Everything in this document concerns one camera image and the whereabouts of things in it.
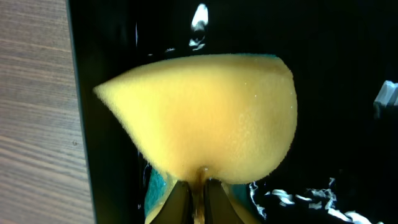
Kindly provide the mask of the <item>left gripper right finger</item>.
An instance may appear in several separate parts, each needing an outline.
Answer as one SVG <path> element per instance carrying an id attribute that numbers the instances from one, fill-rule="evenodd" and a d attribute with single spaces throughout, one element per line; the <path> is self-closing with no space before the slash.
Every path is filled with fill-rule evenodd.
<path id="1" fill-rule="evenodd" d="M 219 180 L 206 181 L 203 189 L 205 224 L 243 224 Z"/>

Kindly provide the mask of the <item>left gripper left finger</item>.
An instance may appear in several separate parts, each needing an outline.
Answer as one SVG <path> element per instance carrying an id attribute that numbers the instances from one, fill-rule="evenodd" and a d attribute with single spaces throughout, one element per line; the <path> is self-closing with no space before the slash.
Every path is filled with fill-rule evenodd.
<path id="1" fill-rule="evenodd" d="M 192 193 L 189 184 L 178 181 L 150 224 L 193 224 Z"/>

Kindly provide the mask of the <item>yellow green sponge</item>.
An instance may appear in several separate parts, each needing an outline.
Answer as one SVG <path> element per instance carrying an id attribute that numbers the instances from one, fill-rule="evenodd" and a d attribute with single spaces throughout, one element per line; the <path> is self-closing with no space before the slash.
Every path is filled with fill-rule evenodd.
<path id="1" fill-rule="evenodd" d="M 277 57 L 196 55 L 134 68 L 94 88 L 169 187 L 192 189 L 193 221 L 205 221 L 203 187 L 221 182 L 244 223 L 257 218 L 232 194 L 286 157 L 298 116 L 294 76 Z"/>

